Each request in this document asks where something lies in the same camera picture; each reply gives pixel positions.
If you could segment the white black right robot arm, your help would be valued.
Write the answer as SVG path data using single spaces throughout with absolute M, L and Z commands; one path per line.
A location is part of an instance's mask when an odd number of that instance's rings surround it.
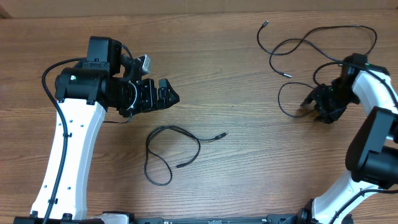
M 396 194 L 397 93 L 386 68 L 367 55 L 340 61 L 341 75 L 331 85 L 318 84 L 304 99 L 314 103 L 317 121 L 337 121 L 350 103 L 361 104 L 366 119 L 348 147 L 343 175 L 321 196 L 299 210 L 296 223 L 352 223 L 351 211 L 374 194 Z

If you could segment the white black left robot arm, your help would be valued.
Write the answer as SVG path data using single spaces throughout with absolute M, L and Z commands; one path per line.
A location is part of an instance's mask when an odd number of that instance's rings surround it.
M 170 108 L 179 95 L 167 79 L 147 77 L 150 58 L 132 57 L 109 37 L 92 36 L 85 58 L 61 62 L 50 94 L 57 125 L 39 194 L 28 217 L 15 223 L 86 223 L 88 174 L 96 138 L 109 108 L 130 122 L 135 114 Z

